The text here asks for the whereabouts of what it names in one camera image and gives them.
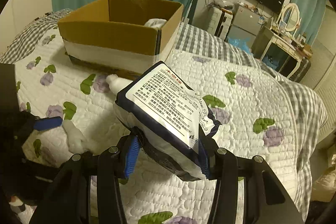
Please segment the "white grey sock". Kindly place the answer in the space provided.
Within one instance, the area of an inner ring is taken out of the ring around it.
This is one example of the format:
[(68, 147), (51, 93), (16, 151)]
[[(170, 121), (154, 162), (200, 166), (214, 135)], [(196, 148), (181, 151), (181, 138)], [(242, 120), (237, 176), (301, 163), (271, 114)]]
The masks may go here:
[(144, 24), (144, 26), (154, 28), (156, 30), (160, 30), (165, 25), (166, 22), (167, 22), (167, 20), (165, 20), (165, 19), (153, 18), (153, 19), (149, 19)]

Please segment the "dark blue white wipes pack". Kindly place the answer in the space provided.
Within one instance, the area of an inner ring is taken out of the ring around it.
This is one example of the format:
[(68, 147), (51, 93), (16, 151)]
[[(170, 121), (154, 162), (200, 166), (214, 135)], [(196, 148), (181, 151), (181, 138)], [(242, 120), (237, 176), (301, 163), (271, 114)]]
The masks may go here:
[(199, 133), (213, 137), (221, 123), (205, 100), (159, 61), (116, 95), (114, 112), (135, 129), (145, 153), (183, 181), (205, 180)]

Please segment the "white dressing table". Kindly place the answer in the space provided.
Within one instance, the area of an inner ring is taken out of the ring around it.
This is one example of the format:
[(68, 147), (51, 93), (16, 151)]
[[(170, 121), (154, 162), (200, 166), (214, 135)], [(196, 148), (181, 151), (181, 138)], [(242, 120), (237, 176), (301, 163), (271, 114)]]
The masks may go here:
[(299, 83), (311, 67), (311, 62), (303, 52), (289, 44), (268, 27), (262, 27), (252, 44), (252, 53), (256, 59), (263, 61), (266, 57), (272, 64), (277, 64), (273, 70), (286, 78)]

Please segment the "white small sock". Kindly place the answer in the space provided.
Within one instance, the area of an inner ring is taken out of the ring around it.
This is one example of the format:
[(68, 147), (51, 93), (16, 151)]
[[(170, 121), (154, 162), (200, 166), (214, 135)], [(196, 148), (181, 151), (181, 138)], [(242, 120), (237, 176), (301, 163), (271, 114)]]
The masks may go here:
[(68, 149), (70, 152), (82, 154), (90, 151), (87, 138), (73, 124), (72, 120), (65, 119), (62, 127), (67, 134)]

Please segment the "blue plastic bag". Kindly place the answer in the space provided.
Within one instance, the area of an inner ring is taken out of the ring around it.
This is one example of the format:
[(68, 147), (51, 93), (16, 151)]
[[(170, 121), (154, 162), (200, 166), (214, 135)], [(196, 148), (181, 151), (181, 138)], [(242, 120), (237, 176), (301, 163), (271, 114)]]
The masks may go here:
[(248, 47), (247, 41), (244, 39), (234, 39), (234, 38), (228, 37), (227, 42), (230, 45), (237, 47), (250, 55), (252, 54), (252, 50), (250, 49), (250, 47)]

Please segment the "brown cardboard box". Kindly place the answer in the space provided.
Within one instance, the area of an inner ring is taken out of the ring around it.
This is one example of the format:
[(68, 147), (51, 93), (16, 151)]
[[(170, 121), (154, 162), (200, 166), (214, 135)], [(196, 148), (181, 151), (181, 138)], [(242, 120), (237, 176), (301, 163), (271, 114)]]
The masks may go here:
[[(96, 0), (58, 21), (64, 47), (74, 64), (134, 80), (175, 44), (183, 4), (168, 0)], [(167, 22), (145, 27), (153, 18)]]

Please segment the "white louvered wardrobe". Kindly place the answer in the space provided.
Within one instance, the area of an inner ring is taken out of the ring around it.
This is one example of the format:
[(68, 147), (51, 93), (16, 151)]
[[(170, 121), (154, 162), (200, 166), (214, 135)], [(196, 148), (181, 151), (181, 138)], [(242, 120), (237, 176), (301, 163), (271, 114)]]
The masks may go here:
[(312, 88), (325, 104), (327, 122), (319, 133), (321, 142), (335, 132), (335, 10), (331, 5), (326, 6), (311, 49), (311, 67), (301, 83)]

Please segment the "teal curtain right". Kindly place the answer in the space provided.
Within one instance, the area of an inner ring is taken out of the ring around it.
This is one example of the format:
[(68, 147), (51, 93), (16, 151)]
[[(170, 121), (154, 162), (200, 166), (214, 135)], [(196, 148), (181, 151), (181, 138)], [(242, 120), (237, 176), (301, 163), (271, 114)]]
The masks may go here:
[(295, 3), (302, 18), (296, 35), (306, 34), (306, 44), (312, 45), (321, 26), (327, 0), (291, 0)]

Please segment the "small silver refrigerator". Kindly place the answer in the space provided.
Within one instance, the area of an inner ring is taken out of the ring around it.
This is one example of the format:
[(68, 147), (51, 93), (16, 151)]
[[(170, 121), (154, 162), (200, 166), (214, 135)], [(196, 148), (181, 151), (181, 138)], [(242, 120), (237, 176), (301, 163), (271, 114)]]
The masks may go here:
[(238, 6), (227, 36), (230, 39), (244, 40), (252, 46), (264, 22), (263, 16), (246, 7)]

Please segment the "white floral quilt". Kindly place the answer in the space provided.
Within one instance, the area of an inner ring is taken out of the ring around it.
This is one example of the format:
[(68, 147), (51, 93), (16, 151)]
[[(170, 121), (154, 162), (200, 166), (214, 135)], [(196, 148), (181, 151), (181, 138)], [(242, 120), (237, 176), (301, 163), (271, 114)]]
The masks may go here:
[[(80, 84), (92, 72), (71, 63), (58, 30), (49, 30), (46, 37), (51, 38), (49, 44), (37, 45), (32, 54), (15, 64), (21, 84), (19, 102), (27, 103), (40, 117), (71, 116), (99, 150), (117, 143), (127, 130), (114, 116), (116, 97), (101, 91), (104, 77), (95, 73), (92, 86), (82, 91)], [(214, 136), (217, 144), (237, 156), (262, 156), (294, 197), (298, 188), (297, 126), (285, 88), (261, 69), (180, 50), (171, 52), (167, 65), (133, 92), (136, 104), (151, 107), (176, 126), (179, 135), (187, 135), (193, 106), (185, 95), (176, 95), (182, 86), (173, 77), (180, 77), (204, 98), (220, 122)], [(163, 211), (206, 223), (214, 191), (213, 181), (184, 182), (144, 153), (140, 153), (130, 181), (121, 188), (131, 223)]]

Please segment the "grey checked bed sheet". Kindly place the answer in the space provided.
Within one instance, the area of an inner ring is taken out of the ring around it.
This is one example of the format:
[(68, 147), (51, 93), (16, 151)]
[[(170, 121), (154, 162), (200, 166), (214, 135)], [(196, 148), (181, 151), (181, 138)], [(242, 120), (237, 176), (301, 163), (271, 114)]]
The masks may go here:
[[(115, 97), (104, 75), (70, 61), (57, 26), (69, 13), (64, 9), (32, 22), (1, 54), (1, 62), (15, 65), (21, 110), (70, 118), (94, 151), (102, 152), (127, 129), (113, 114)], [(306, 220), (309, 160), (327, 121), (318, 94), (189, 24), (181, 24), (167, 65), (213, 109), (220, 120), (218, 145), (236, 156), (262, 156)], [(206, 223), (214, 191), (214, 181), (184, 182), (143, 152), (121, 187), (129, 223)]]

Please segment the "white rolled sock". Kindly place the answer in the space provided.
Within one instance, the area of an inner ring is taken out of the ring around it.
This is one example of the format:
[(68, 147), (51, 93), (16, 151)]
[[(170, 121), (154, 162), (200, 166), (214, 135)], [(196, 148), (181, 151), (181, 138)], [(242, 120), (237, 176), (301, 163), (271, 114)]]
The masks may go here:
[(117, 95), (118, 92), (127, 87), (133, 81), (122, 77), (118, 77), (118, 75), (108, 75), (106, 77), (106, 82), (109, 85), (111, 92), (114, 95)]

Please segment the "white oval vanity mirror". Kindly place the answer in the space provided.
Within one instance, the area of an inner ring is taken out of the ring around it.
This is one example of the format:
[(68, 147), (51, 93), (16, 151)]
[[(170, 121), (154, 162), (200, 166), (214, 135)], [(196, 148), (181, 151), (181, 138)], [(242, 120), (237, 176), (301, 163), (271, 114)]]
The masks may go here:
[(295, 32), (301, 24), (300, 12), (297, 4), (287, 4), (280, 12), (277, 24), (281, 33)]

